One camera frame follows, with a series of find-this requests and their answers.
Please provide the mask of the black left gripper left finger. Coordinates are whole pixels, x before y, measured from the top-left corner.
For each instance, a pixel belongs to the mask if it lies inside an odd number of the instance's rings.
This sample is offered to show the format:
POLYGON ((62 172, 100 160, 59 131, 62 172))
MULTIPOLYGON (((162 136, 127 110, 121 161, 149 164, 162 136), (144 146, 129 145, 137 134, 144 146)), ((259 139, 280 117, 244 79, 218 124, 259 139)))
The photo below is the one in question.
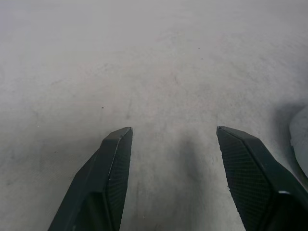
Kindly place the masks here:
POLYGON ((133 130, 111 132, 77 172, 51 231, 118 231, 128 188, 133 130))

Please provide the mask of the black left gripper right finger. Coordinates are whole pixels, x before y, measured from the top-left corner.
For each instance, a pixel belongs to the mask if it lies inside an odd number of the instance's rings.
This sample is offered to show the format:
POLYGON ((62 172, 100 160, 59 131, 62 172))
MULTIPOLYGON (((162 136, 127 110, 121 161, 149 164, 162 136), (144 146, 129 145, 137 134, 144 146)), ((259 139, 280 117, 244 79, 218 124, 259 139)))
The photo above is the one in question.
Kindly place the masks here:
POLYGON ((306 231, 308 192, 260 139, 217 127, 231 196, 247 231, 306 231))

